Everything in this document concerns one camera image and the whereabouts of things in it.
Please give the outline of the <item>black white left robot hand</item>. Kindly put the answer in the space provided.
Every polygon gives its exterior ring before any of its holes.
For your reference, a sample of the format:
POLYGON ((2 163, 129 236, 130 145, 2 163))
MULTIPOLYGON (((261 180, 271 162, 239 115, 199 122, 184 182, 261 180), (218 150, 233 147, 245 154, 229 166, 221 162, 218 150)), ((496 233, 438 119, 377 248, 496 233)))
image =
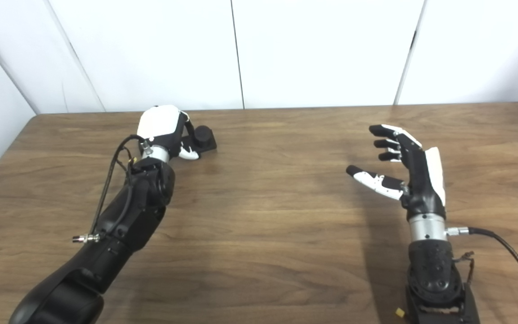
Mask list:
POLYGON ((200 158, 192 145, 195 128, 189 115, 175 105, 149 108, 140 117, 136 134, 144 139, 140 144, 142 158, 155 158, 164 163, 176 157, 200 158))

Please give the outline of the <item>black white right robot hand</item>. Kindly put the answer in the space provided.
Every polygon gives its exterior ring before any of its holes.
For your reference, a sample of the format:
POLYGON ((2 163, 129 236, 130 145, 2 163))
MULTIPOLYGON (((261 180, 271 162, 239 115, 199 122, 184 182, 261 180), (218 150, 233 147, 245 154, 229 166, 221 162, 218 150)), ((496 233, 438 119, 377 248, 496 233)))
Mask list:
POLYGON ((402 180, 349 165, 346 172, 354 180, 385 197, 401 201, 407 219, 417 215, 436 215, 446 219, 446 191, 438 148, 424 149, 409 132, 387 124, 371 125, 369 132, 378 137, 376 148, 380 161, 400 162, 409 179, 402 180))

